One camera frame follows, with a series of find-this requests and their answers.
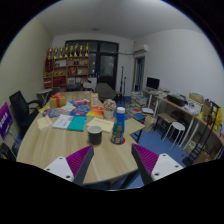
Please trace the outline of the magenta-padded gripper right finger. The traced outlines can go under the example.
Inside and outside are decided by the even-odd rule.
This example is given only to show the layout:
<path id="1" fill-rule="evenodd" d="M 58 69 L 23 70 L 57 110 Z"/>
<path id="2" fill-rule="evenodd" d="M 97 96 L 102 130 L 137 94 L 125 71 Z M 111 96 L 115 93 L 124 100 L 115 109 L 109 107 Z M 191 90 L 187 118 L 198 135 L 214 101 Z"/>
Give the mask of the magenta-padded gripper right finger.
<path id="1" fill-rule="evenodd" d="M 156 154 L 143 146 L 132 144 L 131 153 L 145 185 L 182 169 L 168 154 Z"/>

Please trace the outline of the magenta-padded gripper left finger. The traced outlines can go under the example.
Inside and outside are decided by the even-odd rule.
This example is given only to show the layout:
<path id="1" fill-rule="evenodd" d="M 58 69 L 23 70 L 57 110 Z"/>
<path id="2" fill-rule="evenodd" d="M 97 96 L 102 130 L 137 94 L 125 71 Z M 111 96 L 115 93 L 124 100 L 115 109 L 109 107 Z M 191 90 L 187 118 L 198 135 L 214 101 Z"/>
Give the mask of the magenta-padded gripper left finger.
<path id="1" fill-rule="evenodd" d="M 94 148 L 89 145 L 68 157 L 58 157 L 45 168 L 45 171 L 82 186 L 93 156 Z"/>

